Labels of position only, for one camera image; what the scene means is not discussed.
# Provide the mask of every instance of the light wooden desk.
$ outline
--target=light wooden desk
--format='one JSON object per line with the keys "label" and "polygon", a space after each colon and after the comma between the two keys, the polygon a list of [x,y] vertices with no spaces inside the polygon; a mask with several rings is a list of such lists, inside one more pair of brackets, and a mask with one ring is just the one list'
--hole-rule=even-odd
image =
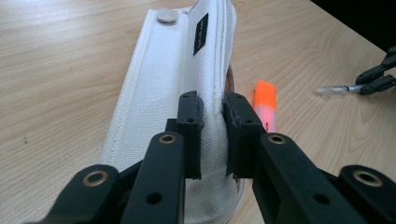
{"label": "light wooden desk", "polygon": [[[193,2],[0,3],[0,223],[43,217],[98,162],[147,10]],[[357,163],[396,180],[395,89],[313,93],[353,84],[385,53],[307,0],[233,3],[236,91],[251,102],[259,79],[275,83],[278,131],[323,170]],[[262,223],[250,189],[233,223]]]}

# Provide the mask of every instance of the black label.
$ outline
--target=black label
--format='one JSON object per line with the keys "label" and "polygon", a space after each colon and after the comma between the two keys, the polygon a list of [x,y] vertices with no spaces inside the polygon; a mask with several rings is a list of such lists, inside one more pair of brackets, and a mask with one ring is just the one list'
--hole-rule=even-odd
{"label": "black label", "polygon": [[194,41],[194,54],[193,55],[195,55],[205,45],[208,21],[209,21],[209,13],[207,13],[197,23],[197,28],[195,29],[195,41]]}

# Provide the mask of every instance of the white pencil case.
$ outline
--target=white pencil case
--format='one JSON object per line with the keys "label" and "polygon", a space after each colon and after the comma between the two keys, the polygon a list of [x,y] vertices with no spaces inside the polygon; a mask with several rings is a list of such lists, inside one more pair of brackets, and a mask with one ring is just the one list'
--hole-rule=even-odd
{"label": "white pencil case", "polygon": [[101,163],[121,172],[141,161],[151,137],[164,131],[167,119],[177,117],[179,96],[198,92],[205,122],[202,179],[186,182],[185,223],[226,223],[242,195],[233,177],[226,176],[228,139],[221,103],[235,25],[228,0],[150,10],[108,130]]}

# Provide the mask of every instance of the orange highlighter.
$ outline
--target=orange highlighter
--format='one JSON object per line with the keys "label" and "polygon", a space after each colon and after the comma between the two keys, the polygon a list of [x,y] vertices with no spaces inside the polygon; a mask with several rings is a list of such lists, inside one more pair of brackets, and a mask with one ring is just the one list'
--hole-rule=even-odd
{"label": "orange highlighter", "polygon": [[254,93],[253,108],[268,133],[276,132],[276,86],[259,81]]}

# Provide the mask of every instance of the metal bolt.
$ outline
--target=metal bolt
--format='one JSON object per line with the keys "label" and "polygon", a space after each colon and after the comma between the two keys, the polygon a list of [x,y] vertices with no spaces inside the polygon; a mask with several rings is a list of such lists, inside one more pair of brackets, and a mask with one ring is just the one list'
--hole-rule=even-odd
{"label": "metal bolt", "polygon": [[270,140],[270,142],[278,144],[278,145],[282,145],[282,144],[286,143],[286,140],[282,136],[277,135],[277,134],[270,135],[268,137],[268,140]]}
{"label": "metal bolt", "polygon": [[96,187],[103,184],[103,182],[105,182],[107,178],[108,173],[106,171],[92,171],[84,176],[84,179],[82,179],[82,183],[86,187]]}
{"label": "metal bolt", "polygon": [[355,179],[359,180],[361,183],[371,187],[382,186],[382,180],[378,176],[363,170],[354,171],[353,177],[355,177]]}
{"label": "metal bolt", "polygon": [[160,137],[160,142],[163,144],[171,144],[176,141],[176,137],[172,134],[165,134]]}

